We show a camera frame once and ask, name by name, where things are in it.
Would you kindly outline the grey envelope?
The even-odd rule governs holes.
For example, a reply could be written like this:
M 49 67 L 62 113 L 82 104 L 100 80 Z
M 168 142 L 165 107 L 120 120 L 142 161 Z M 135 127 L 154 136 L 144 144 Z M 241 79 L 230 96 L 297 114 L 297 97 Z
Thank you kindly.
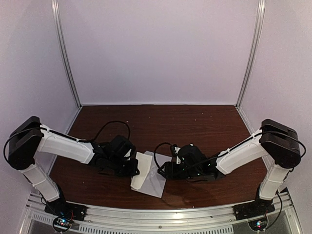
M 158 167 L 156 166 L 154 162 L 154 158 L 153 158 L 149 174 L 147 175 L 147 178 L 145 179 L 145 182 L 143 183 L 141 189 L 139 190 L 134 190 L 132 188 L 131 189 L 133 191 L 136 191 L 145 195 L 162 198 L 166 179 L 164 179 L 161 175 L 159 175 L 157 173 L 157 170 L 158 170 Z

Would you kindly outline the white letter sheet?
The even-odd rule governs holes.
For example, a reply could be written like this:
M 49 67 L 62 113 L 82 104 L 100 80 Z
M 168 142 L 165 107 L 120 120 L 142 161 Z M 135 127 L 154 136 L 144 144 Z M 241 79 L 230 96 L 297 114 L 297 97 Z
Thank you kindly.
M 134 190 L 139 190 L 141 189 L 145 179 L 147 178 L 147 175 L 149 174 L 153 157 L 151 155 L 137 152 L 136 159 L 138 160 L 137 168 L 139 170 L 139 174 L 132 177 L 131 188 Z

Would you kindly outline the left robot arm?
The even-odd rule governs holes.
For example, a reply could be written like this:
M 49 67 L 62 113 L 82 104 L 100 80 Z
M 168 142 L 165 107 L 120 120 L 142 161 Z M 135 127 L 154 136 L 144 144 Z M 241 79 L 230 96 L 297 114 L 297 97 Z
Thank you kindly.
M 139 175 L 136 147 L 129 137 L 117 135 L 110 142 L 97 143 L 96 138 L 79 139 L 47 127 L 32 116 L 11 133 L 3 146 L 5 161 L 21 172 L 43 196 L 46 205 L 59 216 L 70 212 L 62 189 L 41 168 L 37 152 L 62 156 L 99 169 L 110 169 L 116 176 Z

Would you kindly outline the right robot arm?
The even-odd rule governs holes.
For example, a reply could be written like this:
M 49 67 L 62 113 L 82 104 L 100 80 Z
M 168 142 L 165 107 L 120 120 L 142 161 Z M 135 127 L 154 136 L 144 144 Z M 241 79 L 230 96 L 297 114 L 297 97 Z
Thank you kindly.
M 262 214 L 272 204 L 279 187 L 305 155 L 301 150 L 306 150 L 294 129 L 271 119 L 262 121 L 261 127 L 242 142 L 212 157 L 192 144 L 169 146 L 175 161 L 158 165 L 157 173 L 170 180 L 216 181 L 256 159 L 271 157 L 273 161 L 250 204 L 254 215 Z

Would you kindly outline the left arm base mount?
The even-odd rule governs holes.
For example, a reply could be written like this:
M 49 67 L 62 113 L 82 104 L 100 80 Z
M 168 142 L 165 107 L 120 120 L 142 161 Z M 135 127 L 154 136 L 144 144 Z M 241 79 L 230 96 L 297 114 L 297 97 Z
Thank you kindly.
M 75 221 L 84 221 L 87 207 L 74 203 L 67 203 L 63 211 L 53 208 L 50 204 L 45 205 L 44 211 L 56 217 L 52 221 L 52 227 L 58 233 L 68 231 Z

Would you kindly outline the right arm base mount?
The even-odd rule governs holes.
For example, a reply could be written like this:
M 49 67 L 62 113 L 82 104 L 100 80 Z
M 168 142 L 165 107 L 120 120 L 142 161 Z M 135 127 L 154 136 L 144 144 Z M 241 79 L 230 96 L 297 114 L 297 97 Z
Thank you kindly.
M 237 221 L 246 219 L 253 231 L 263 231 L 268 226 L 268 213 L 274 212 L 274 205 L 256 206 L 254 202 L 235 205 L 234 215 Z

